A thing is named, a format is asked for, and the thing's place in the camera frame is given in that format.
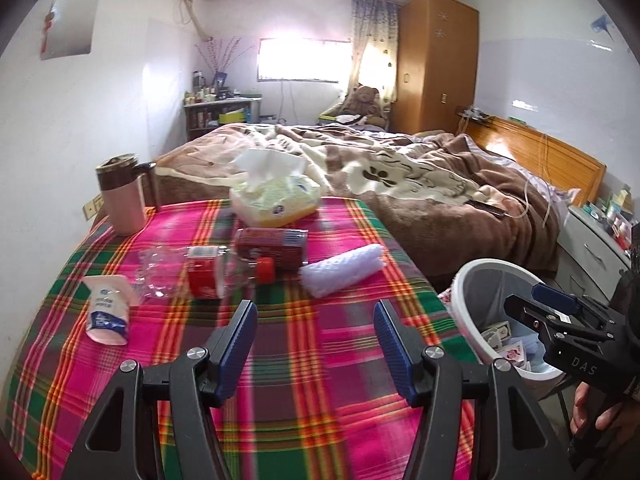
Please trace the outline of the right hand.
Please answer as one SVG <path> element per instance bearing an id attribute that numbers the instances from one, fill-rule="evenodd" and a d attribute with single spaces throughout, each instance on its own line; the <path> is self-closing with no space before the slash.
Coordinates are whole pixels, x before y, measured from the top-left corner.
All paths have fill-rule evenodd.
<path id="1" fill-rule="evenodd" d="M 637 401 L 627 401 L 615 404 L 603 412 L 598 418 L 589 413 L 588 401 L 592 397 L 594 389 L 581 382 L 574 395 L 572 418 L 570 419 L 570 431 L 572 434 L 580 434 L 592 422 L 597 430 L 613 430 L 615 442 L 624 444 L 636 433 L 640 420 L 640 405 Z"/>

